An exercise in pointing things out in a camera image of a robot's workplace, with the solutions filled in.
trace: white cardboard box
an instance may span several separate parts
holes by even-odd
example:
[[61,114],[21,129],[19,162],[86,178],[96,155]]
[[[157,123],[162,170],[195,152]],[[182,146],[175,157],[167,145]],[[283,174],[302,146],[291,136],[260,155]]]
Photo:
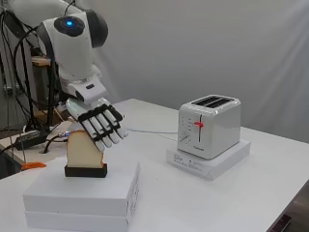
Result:
[[250,142],[241,140],[214,159],[203,159],[175,147],[166,150],[166,160],[185,172],[213,181],[248,156],[250,145]]
[[110,162],[106,178],[67,178],[66,163],[65,159],[54,161],[24,192],[28,225],[126,232],[138,199],[139,163]]

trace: label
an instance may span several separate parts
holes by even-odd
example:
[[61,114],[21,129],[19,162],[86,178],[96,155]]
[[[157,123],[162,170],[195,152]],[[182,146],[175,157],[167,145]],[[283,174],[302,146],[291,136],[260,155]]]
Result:
[[133,181],[133,188],[131,190],[130,196],[128,197],[128,205],[127,205],[128,222],[132,220],[135,214],[136,203],[137,203],[138,194],[139,194],[139,186],[138,186],[139,173],[140,173],[140,169],[138,170],[137,175]]
[[194,173],[198,173],[200,175],[203,175],[203,171],[205,166],[195,160],[186,158],[186,157],[182,157],[178,154],[174,154],[174,160],[173,160],[174,164],[177,166],[181,166],[184,167],[187,170],[190,170]]

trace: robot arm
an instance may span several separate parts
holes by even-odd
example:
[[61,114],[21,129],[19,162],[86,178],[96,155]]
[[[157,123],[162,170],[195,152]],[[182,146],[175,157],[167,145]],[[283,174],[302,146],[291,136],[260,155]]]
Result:
[[[103,152],[127,136],[122,115],[104,98],[101,73],[92,60],[92,49],[107,38],[105,20],[94,11],[81,12],[75,7],[71,8],[75,14],[64,15],[68,3],[60,0],[11,0],[10,4],[24,23],[34,26],[42,21],[37,31],[42,52],[58,64],[62,89],[71,96],[67,109],[97,148]],[[38,12],[32,19],[25,16]]]

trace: table surface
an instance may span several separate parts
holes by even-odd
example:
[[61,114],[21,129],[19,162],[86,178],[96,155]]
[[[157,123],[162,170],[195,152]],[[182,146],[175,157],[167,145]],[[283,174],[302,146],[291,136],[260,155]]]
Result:
[[[131,132],[105,154],[141,164],[131,232],[265,232],[309,179],[309,144],[242,128],[241,138],[252,142],[251,155],[215,181],[203,181],[166,162],[166,149],[176,146],[177,137],[166,132],[177,131],[177,110],[137,100],[116,107],[126,114],[126,127],[161,132]],[[28,228],[24,218],[21,195],[41,172],[0,181],[1,230],[52,231]]]

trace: white toaster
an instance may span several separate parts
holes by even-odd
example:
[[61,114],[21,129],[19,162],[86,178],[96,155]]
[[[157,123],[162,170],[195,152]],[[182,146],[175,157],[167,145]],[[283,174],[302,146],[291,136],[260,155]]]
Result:
[[179,113],[178,149],[211,160],[240,139],[241,103],[211,95],[184,104]]

